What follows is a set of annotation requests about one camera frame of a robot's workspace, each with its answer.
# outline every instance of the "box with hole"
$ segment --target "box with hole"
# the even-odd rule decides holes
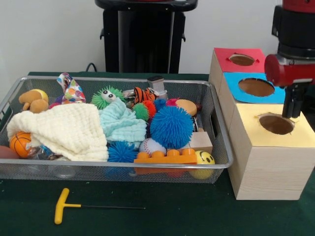
[[[209,82],[219,94],[224,72],[264,73],[265,55],[260,49],[215,48]]]
[[[227,129],[237,103],[283,104],[285,91],[273,87],[264,73],[223,73],[219,101]]]
[[[315,166],[315,133],[281,104],[236,104],[229,175],[237,200],[298,200]]]

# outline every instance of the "black stand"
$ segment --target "black stand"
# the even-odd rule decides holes
[[[95,0],[104,8],[106,71],[178,73],[185,16],[197,0]]]

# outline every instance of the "metal basket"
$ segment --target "metal basket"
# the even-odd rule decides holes
[[[110,79],[110,78],[74,78],[83,89],[87,102],[101,88],[111,85],[121,90],[133,89],[135,86],[145,89],[146,80]],[[230,142],[220,110],[214,87],[205,81],[164,81],[169,98],[182,98],[202,104],[197,116],[199,127],[208,132],[213,144],[212,156],[215,165],[186,164],[135,164],[114,162],[76,162],[0,159],[0,178],[38,179],[38,180],[100,180],[100,181],[139,181],[139,182],[175,182],[175,183],[214,183],[222,171],[233,161]],[[16,81],[3,102],[0,104],[0,145],[9,145],[6,125],[12,116],[19,113],[22,104],[19,96],[31,89],[45,91],[50,102],[63,91],[56,82],[56,77],[27,76]],[[152,173],[137,175],[135,168]],[[211,173],[207,179],[195,179],[190,171],[199,170]]]

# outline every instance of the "yellow t-handle hex key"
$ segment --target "yellow t-handle hex key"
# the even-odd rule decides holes
[[[55,211],[55,224],[59,225],[63,221],[63,209],[65,207],[96,207],[96,208],[107,208],[107,209],[136,209],[136,210],[145,210],[145,207],[128,207],[128,206],[83,206],[81,204],[68,204],[65,203],[67,197],[69,195],[70,190],[68,188],[64,188],[60,194],[58,202],[56,204]]]

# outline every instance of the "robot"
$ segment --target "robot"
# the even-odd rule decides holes
[[[283,0],[275,7],[272,35],[279,39],[276,55],[268,55],[269,82],[285,89],[282,116],[300,116],[304,95],[315,84],[315,1]]]

